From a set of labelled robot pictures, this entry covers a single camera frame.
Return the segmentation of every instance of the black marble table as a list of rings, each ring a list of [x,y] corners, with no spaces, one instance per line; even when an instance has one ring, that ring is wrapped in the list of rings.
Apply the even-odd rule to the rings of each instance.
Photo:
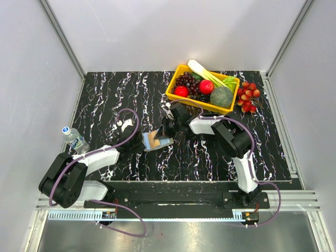
[[[290,180],[284,151],[269,106],[263,82],[257,71],[223,71],[241,82],[254,82],[261,92],[262,108],[251,115],[235,112],[251,129],[256,140],[254,165],[259,180]],[[89,72],[77,107],[73,127],[90,143],[91,150],[109,143],[120,132],[115,122],[122,108],[134,109],[142,132],[157,129],[169,101],[165,90],[174,72]],[[188,107],[194,114],[199,109]],[[132,117],[125,112],[124,118]],[[128,157],[116,165],[92,173],[91,180],[131,181],[228,181],[236,180],[230,157],[213,142],[188,140],[179,134],[174,144],[160,150]]]

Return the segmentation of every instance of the black mounting plate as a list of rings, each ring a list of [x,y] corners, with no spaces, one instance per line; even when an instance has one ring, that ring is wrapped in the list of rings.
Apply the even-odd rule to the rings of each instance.
[[[244,206],[241,199],[241,194],[239,192],[225,192],[222,193],[224,209],[247,209],[257,208],[257,203],[259,204],[259,209],[269,209],[269,199],[265,192],[261,192],[251,203]]]

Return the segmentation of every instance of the cable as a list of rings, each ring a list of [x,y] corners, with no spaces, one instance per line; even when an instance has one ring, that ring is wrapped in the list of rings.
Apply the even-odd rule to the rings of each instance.
[[[183,101],[189,101],[189,100],[186,100],[186,99],[178,99],[178,100],[175,100],[175,101],[182,101],[182,100],[183,100]],[[198,118],[199,118],[200,120],[213,120],[213,117],[201,117],[201,115],[202,115],[203,112],[204,112],[202,106],[199,105],[199,104],[196,103],[196,102],[193,102],[193,103],[196,104],[197,106],[199,106],[199,107],[201,108],[201,110],[202,110],[202,111],[198,114]],[[234,120],[234,119],[232,119],[232,118],[228,118],[228,117],[225,117],[225,116],[219,116],[219,117],[216,117],[216,119],[224,119],[224,120],[227,120],[227,121],[230,121],[230,122],[234,122],[235,124],[239,125],[240,127],[242,127],[242,129],[244,129],[244,130],[246,131],[246,133],[248,134],[248,136],[250,137],[250,140],[251,140],[251,150],[250,150],[250,152],[249,152],[248,155],[247,155],[247,158],[248,158],[248,159],[247,159],[247,162],[248,162],[248,169],[249,169],[249,172],[250,172],[250,175],[251,175],[252,179],[253,179],[258,185],[272,185],[272,186],[277,190],[277,192],[278,192],[278,195],[279,195],[279,205],[278,205],[278,208],[277,208],[275,214],[272,216],[271,219],[267,220],[266,222],[261,223],[261,224],[258,224],[258,226],[264,226],[264,225],[266,225],[266,224],[272,222],[272,221],[277,217],[277,215],[278,215],[279,212],[280,212],[280,208],[281,208],[281,193],[280,193],[280,190],[279,190],[278,186],[277,186],[275,183],[272,183],[272,182],[270,182],[270,181],[260,182],[260,181],[257,180],[256,177],[254,177],[254,175],[253,175],[253,171],[252,171],[252,165],[251,165],[250,157],[251,157],[251,155],[252,155],[252,153],[253,153],[253,151],[254,151],[255,143],[254,143],[254,138],[253,138],[251,132],[250,132],[250,131],[249,131],[249,130],[248,130],[248,129],[241,123],[241,122],[238,122],[238,121],[236,121],[236,120]]]
[[[52,200],[53,200],[52,198],[53,198],[53,196],[54,196],[56,187],[58,186],[58,184],[59,184],[60,180],[62,179],[63,175],[67,172],[67,170],[68,170],[74,163],[78,162],[79,160],[82,160],[82,159],[86,158],[87,156],[91,156],[91,155],[94,155],[94,154],[97,154],[97,153],[100,153],[100,152],[103,152],[103,151],[108,151],[108,150],[111,150],[111,149],[113,149],[113,148],[119,147],[119,146],[123,145],[124,143],[128,142],[128,141],[135,135],[135,133],[137,132],[137,130],[138,130],[138,128],[139,128],[139,117],[138,117],[137,113],[136,113],[134,110],[132,110],[132,109],[121,109],[121,110],[117,113],[117,116],[116,116],[117,121],[119,120],[119,114],[120,114],[122,111],[125,111],[125,110],[128,110],[128,111],[132,112],[132,113],[135,115],[135,117],[136,117],[136,121],[137,121],[137,122],[136,122],[136,126],[135,126],[135,129],[134,129],[134,131],[132,132],[132,134],[131,134],[126,140],[122,141],[121,143],[118,143],[118,144],[116,144],[116,145],[114,145],[114,146],[108,147],[108,148],[106,148],[106,149],[104,149],[104,150],[103,150],[103,149],[100,149],[100,150],[95,150],[95,151],[89,152],[88,154],[86,154],[86,155],[84,154],[83,156],[80,156],[79,158],[77,158],[77,159],[71,161],[71,162],[64,168],[64,170],[59,174],[58,178],[56,179],[56,182],[55,182],[54,186],[52,187],[52,190],[51,190],[51,192],[50,192],[50,196],[49,196],[49,205],[50,205],[50,206],[57,206],[57,205],[58,205],[57,203],[54,204],[53,201],[52,201]],[[113,228],[113,227],[108,227],[108,226],[103,225],[103,224],[101,224],[101,226],[104,226],[105,228],[108,228],[108,229],[110,229],[110,230],[113,230],[113,231],[116,231],[116,232],[120,232],[120,233],[122,233],[122,234],[129,235],[129,236],[133,236],[133,237],[145,237],[145,236],[146,236],[146,234],[147,234],[146,224],[144,223],[144,221],[142,220],[142,218],[141,218],[136,212],[134,212],[132,209],[130,209],[130,208],[126,207],[126,206],[123,206],[123,205],[114,204],[114,203],[109,203],[109,202],[96,201],[96,200],[91,200],[91,201],[92,201],[92,202],[95,202],[95,203],[99,203],[99,204],[105,204],[105,205],[111,205],[111,206],[116,206],[116,207],[124,208],[124,209],[130,211],[132,214],[134,214],[134,215],[141,221],[141,223],[142,223],[142,225],[143,225],[143,227],[144,227],[144,232],[143,232],[143,234],[141,234],[141,235],[135,235],[135,234],[127,233],[127,232],[124,232],[124,231],[122,231],[122,230],[119,230],[119,229],[116,229],[116,228]]]
[[[132,209],[126,207],[126,206],[123,206],[123,205],[119,205],[119,204],[115,204],[115,203],[109,203],[109,202],[104,202],[104,201],[96,201],[95,199],[94,200],[90,200],[92,202],[95,202],[95,203],[98,203],[98,204],[103,204],[103,205],[109,205],[109,206],[115,206],[115,207],[120,207],[120,208],[124,208],[126,209],[127,211],[129,211],[130,213],[134,214],[141,222],[142,226],[143,226],[143,233],[141,235],[137,235],[137,234],[132,234],[132,233],[128,233],[128,232],[125,232],[125,231],[122,231],[120,229],[116,229],[114,227],[109,227],[109,226],[106,226],[104,224],[100,224],[101,227],[104,227],[104,228],[107,228],[107,229],[110,229],[110,230],[113,230],[113,231],[116,231],[116,232],[119,232],[119,233],[122,233],[124,235],[129,235],[129,236],[133,236],[133,237],[137,237],[137,238],[142,238],[142,237],[145,237],[146,234],[147,234],[147,227],[146,227],[146,223],[143,221],[143,219],[135,212],[133,211]]]
[[[63,177],[63,175],[67,172],[67,170],[74,164],[74,163],[76,163],[76,162],[78,162],[79,160],[82,160],[82,159],[84,159],[84,158],[86,158],[86,157],[88,157],[88,156],[91,156],[91,155],[94,155],[94,154],[97,154],[97,153],[100,153],[100,152],[103,152],[103,151],[108,151],[108,150],[111,150],[111,149],[113,149],[113,148],[116,148],[116,147],[119,147],[119,146],[121,146],[121,145],[123,145],[124,143],[126,143],[126,142],[128,142],[134,135],[135,135],[135,133],[137,132],[137,130],[138,130],[138,128],[139,128],[139,117],[138,117],[138,115],[136,114],[136,112],[134,111],[134,110],[132,110],[132,109],[121,109],[121,110],[119,110],[119,112],[117,113],[117,121],[119,120],[119,114],[122,112],[122,111],[125,111],[125,110],[128,110],[128,111],[130,111],[130,112],[132,112],[134,115],[135,115],[135,117],[136,117],[136,126],[135,126],[135,129],[134,129],[134,131],[132,132],[132,134],[126,139],[126,140],[124,140],[124,141],[122,141],[121,143],[118,143],[118,144],[116,144],[116,145],[114,145],[114,146],[111,146],[111,147],[108,147],[108,148],[106,148],[106,149],[100,149],[100,150],[95,150],[95,151],[91,151],[91,152],[89,152],[88,154],[84,154],[84,155],[82,155],[82,156],[80,156],[79,158],[77,158],[77,159],[75,159],[75,160],[72,160],[65,168],[64,168],[64,170],[59,174],[59,176],[58,176],[58,178],[56,179],[56,182],[55,182],[55,184],[54,184],[54,186],[52,187],[52,189],[51,189],[51,192],[50,192],[50,196],[49,196],[49,205],[50,206],[57,206],[58,204],[56,203],[56,204],[54,204],[53,203],[53,197],[54,197],[54,193],[55,193],[55,190],[56,190],[56,187],[58,186],[58,184],[59,184],[59,182],[61,181],[61,179],[62,179],[62,177]]]

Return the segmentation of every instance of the green leek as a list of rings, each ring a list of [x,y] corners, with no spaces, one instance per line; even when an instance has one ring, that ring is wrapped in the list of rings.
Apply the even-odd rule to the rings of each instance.
[[[229,88],[221,80],[219,80],[213,74],[211,74],[208,70],[206,70],[196,60],[194,60],[194,59],[189,60],[188,66],[190,67],[190,69],[192,70],[192,72],[198,74],[203,79],[212,81],[216,88],[223,87],[223,86]]]

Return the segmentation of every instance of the dark grape cluster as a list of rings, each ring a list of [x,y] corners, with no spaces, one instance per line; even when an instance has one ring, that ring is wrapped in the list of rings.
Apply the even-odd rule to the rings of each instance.
[[[210,102],[210,94],[205,95],[200,92],[200,83],[201,80],[196,80],[190,72],[184,72],[184,74],[176,78],[172,93],[174,93],[177,86],[185,86],[188,89],[190,99],[208,103]]]

